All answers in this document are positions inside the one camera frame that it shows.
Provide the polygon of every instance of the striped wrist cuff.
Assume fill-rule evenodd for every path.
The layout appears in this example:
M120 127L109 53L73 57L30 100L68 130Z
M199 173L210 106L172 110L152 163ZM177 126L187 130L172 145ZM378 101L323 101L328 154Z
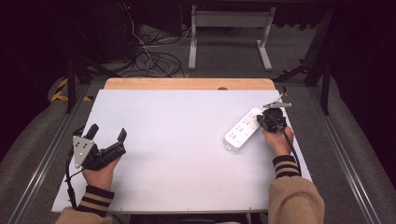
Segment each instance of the striped wrist cuff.
M282 176L300 175L297 163L292 156L278 156L273 159L273 164L276 171L276 179Z
M80 212L95 213L100 217L105 217L107 208L110 206L113 198L114 192L94 186L87 186L84 197L82 197L77 210Z

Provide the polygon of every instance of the white tabletop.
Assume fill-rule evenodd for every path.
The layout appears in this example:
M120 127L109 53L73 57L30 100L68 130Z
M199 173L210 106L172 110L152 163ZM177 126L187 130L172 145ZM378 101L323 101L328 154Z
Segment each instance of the white tabletop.
M226 150L222 140L252 107L262 108L278 96L277 91L99 91L84 134L96 123L99 131L93 141L106 148L117 141L121 128L128 133L124 142L127 152L115 170L116 196L109 211L267 210L268 188L275 180L274 154L261 132L255 132L239 152ZM294 147L303 177L311 180L296 139ZM78 171L73 164L71 174ZM79 203L85 180L79 174L72 184ZM53 212L70 206L66 190L63 182Z

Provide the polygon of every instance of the person's right hand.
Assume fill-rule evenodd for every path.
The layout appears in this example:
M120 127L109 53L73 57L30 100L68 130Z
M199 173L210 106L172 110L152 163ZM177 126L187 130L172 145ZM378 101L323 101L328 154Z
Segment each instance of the person's right hand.
M288 135L291 143L293 143L294 133L289 126L286 127L285 133ZM290 155L291 148L283 133L268 133L262 130L262 135L267 145L273 150L277 156Z
M99 189L105 189L107 191L111 191L111 185L113 182L113 172L120 159L121 157L115 159L113 162L109 163L106 167L98 171L84 169L82 171L82 174L84 175L87 184L97 187Z

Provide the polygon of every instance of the white power strip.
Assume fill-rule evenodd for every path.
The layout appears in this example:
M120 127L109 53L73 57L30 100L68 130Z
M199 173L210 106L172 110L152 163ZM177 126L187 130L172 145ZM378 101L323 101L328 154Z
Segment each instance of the white power strip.
M260 127L257 115L261 115L262 110L252 108L233 128L224 136L223 143L227 150L239 151L240 147L246 143L251 135Z

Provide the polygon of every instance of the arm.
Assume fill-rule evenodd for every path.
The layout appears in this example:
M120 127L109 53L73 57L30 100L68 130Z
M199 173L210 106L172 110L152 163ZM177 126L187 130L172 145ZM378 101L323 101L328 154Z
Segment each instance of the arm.
M114 160L100 171L83 170L82 174L88 186L77 210L65 208L56 223L112 223L111 217L107 217L106 214L114 198L111 183L119 160L120 158Z
M287 127L285 132L292 141L291 128ZM273 160L276 180L269 188L269 223L323 223L324 202L315 185L300 177L283 133L262 134L276 154Z

